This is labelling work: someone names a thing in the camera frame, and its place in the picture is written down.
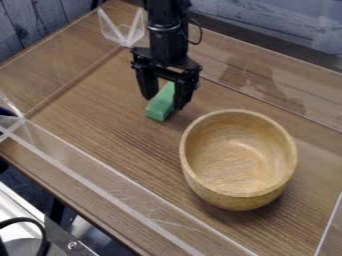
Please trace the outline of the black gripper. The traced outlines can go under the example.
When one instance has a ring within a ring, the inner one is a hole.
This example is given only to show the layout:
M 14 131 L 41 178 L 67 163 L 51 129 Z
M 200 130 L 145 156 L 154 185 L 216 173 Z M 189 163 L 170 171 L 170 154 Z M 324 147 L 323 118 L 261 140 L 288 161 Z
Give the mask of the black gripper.
M 133 69 L 142 96 L 152 100 L 160 92 L 158 79 L 176 82 L 174 107 L 182 110 L 198 88 L 202 66 L 189 57 L 189 24 L 162 29 L 149 26 L 150 45 L 134 47 Z

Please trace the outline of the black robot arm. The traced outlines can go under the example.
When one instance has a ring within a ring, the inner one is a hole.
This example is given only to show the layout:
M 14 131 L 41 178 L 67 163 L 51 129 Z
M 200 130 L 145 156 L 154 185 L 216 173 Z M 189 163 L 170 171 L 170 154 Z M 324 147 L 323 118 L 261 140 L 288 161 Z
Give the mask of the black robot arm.
M 160 92 L 158 79 L 176 84 L 173 103 L 182 110 L 198 88 L 202 65 L 189 57 L 190 0 L 144 0 L 149 20 L 150 46 L 132 49 L 132 67 L 137 72 L 144 97 Z

